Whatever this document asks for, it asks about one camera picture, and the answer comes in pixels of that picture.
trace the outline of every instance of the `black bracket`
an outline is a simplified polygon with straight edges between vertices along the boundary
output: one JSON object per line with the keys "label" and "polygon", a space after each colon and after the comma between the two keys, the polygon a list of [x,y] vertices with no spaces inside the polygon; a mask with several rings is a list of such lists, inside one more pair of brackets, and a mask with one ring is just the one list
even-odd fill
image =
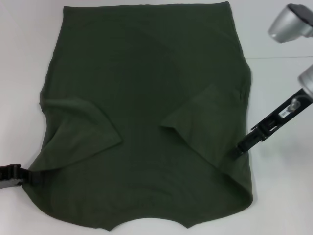
{"label": "black bracket", "polygon": [[[298,107],[291,109],[293,101],[298,102]],[[286,100],[281,106],[275,109],[270,115],[256,124],[234,149],[230,151],[232,157],[239,157],[260,141],[267,140],[274,132],[285,125],[288,121],[297,116],[300,112],[312,104],[312,100],[300,89],[292,97]]]}
{"label": "black bracket", "polygon": [[0,167],[0,189],[21,186],[25,183],[38,184],[40,182],[42,182],[40,172],[23,169],[20,164]]}

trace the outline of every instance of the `white surface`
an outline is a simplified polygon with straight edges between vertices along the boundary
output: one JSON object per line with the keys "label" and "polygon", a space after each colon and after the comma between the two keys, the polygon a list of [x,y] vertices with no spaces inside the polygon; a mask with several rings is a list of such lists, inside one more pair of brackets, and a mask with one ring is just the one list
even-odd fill
{"label": "white surface", "polygon": [[[218,1],[0,0],[0,165],[27,168],[40,151],[45,119],[38,102],[62,21],[62,7]],[[313,56],[313,39],[277,44],[267,29],[288,0],[230,0],[246,58]],[[313,9],[311,0],[295,0]],[[248,59],[253,73],[248,128],[300,89],[297,76],[313,58]],[[185,229],[140,219],[115,235],[311,235],[313,231],[313,107],[251,152],[254,202],[247,210]],[[104,235],[41,212],[21,188],[0,190],[0,234]]]}

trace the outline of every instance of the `green cloth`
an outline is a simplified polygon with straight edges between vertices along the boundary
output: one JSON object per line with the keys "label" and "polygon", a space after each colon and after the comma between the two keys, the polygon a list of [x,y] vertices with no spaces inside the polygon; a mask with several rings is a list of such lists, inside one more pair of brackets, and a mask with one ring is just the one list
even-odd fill
{"label": "green cloth", "polygon": [[46,214],[111,230],[152,217],[189,228],[252,202],[250,70],[228,2],[64,7],[41,92],[47,128],[23,186]]}

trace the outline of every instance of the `dark green t-shirt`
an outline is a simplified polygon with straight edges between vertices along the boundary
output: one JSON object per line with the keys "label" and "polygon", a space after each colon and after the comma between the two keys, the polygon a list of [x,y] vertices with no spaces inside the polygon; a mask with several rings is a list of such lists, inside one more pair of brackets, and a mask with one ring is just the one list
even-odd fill
{"label": "dark green t-shirt", "polygon": [[64,7],[41,92],[47,129],[31,200],[111,230],[153,217],[185,227],[252,202],[250,70],[228,2]]}

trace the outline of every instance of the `white table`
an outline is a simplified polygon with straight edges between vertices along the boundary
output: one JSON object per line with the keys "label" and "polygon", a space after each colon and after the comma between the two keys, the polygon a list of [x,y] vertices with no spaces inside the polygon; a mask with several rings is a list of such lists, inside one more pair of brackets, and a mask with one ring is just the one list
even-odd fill
{"label": "white table", "polygon": [[[39,92],[62,22],[63,6],[216,3],[215,0],[0,0],[0,165],[30,166],[40,151],[45,118]],[[313,39],[278,44],[268,35],[289,0],[230,0],[253,73],[251,128],[300,89],[297,76],[313,63]],[[295,0],[313,9],[312,0]],[[238,214],[190,229],[162,219],[140,219],[114,235],[313,234],[313,106],[250,153],[254,202]],[[41,212],[21,188],[0,190],[0,234],[104,235]]]}

